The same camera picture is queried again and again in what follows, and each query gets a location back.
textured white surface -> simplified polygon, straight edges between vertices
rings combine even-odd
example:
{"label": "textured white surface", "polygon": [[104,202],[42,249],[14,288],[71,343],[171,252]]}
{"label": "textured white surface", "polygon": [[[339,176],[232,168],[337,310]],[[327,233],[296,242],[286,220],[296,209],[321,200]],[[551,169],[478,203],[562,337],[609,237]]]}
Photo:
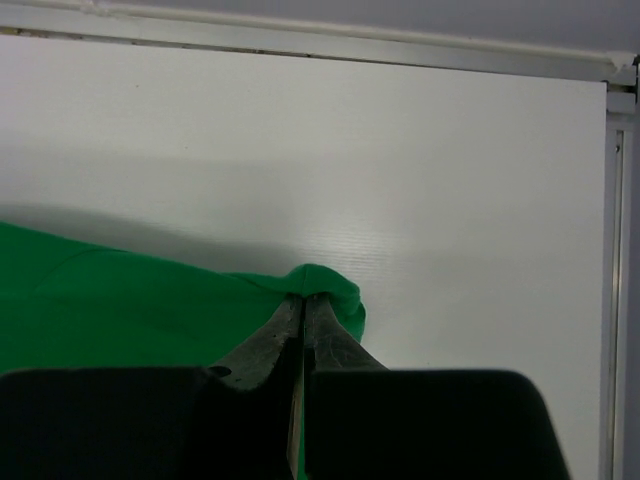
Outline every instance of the textured white surface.
{"label": "textured white surface", "polygon": [[324,263],[392,367],[503,367],[599,455],[605,87],[0,37],[0,219],[223,270]]}

green fabric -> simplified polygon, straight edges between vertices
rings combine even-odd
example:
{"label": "green fabric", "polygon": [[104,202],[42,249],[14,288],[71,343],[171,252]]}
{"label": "green fabric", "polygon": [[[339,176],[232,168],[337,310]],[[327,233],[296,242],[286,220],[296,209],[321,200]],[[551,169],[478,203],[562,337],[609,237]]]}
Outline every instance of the green fabric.
{"label": "green fabric", "polygon": [[328,292],[358,340],[358,287],[302,265],[284,277],[215,273],[0,223],[0,373],[17,368],[209,365],[285,294]]}

metal frame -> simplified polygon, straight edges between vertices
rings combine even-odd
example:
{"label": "metal frame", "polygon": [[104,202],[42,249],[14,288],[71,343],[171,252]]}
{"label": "metal frame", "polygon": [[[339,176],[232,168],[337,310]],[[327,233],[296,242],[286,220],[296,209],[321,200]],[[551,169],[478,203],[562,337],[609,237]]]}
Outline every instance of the metal frame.
{"label": "metal frame", "polygon": [[626,331],[629,278],[631,145],[637,92],[637,68],[615,65],[605,54],[541,49],[478,48],[473,42],[436,45],[355,38],[338,34],[284,31],[206,23],[207,19],[151,18],[154,12],[89,13],[25,5],[0,4],[0,33],[78,40],[145,44],[288,55],[344,61],[607,82],[607,156],[605,211],[605,285],[603,291],[603,377],[601,410],[602,480],[623,478]]}

white panel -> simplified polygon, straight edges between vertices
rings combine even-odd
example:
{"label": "white panel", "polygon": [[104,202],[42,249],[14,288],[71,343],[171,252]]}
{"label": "white panel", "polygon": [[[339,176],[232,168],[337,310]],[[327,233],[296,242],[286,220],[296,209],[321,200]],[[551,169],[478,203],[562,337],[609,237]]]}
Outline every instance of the white panel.
{"label": "white panel", "polygon": [[503,367],[599,454],[605,86],[0,37],[0,219],[357,282],[392,367]]}

white trim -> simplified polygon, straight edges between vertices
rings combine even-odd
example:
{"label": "white trim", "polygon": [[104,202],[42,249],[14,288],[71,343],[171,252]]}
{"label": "white trim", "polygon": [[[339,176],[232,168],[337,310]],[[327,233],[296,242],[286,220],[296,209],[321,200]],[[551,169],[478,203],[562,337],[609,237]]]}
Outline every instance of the white trim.
{"label": "white trim", "polygon": [[103,17],[130,16],[178,20],[183,22],[211,23],[218,25],[235,25],[270,30],[287,30],[333,36],[418,43],[423,45],[438,45],[443,47],[472,48],[476,50],[492,50],[550,57],[580,58],[605,62],[612,61],[619,65],[631,65],[635,57],[635,54],[632,52],[604,52],[443,33],[397,30],[366,25],[291,20],[258,15],[224,13],[212,10],[183,9],[179,8],[179,3],[172,7],[132,5],[117,2],[101,2],[99,0],[14,0],[10,3],[26,6],[64,8],[70,10],[75,9],[84,13]]}
{"label": "white trim", "polygon": [[624,426],[626,399],[627,323],[629,303],[629,241],[631,237],[631,189],[633,163],[633,133],[620,131],[622,182],[620,192],[619,257],[614,293],[617,295],[615,358],[615,403],[613,411],[613,475],[612,480],[624,478]]}
{"label": "white trim", "polygon": [[[64,6],[65,9],[0,4],[0,26],[201,48],[258,50],[267,53],[571,80],[606,80],[622,85],[635,85],[636,81],[635,69],[624,66],[624,59],[631,58],[632,54],[518,44],[511,44],[507,48],[504,42],[477,39],[454,41],[454,37],[446,37],[445,42],[443,36],[436,38],[431,35],[408,33],[400,35],[388,31],[386,36],[389,38],[380,40],[358,38],[355,35],[377,33],[378,37],[383,37],[381,31],[356,31],[352,27],[333,26],[331,34],[271,30],[255,26],[215,24],[212,22],[231,19],[216,14],[186,13],[179,9],[111,4],[106,9],[99,3],[68,0],[46,3]],[[151,18],[163,15],[172,19]],[[316,32],[323,30],[321,26],[314,27]]]}

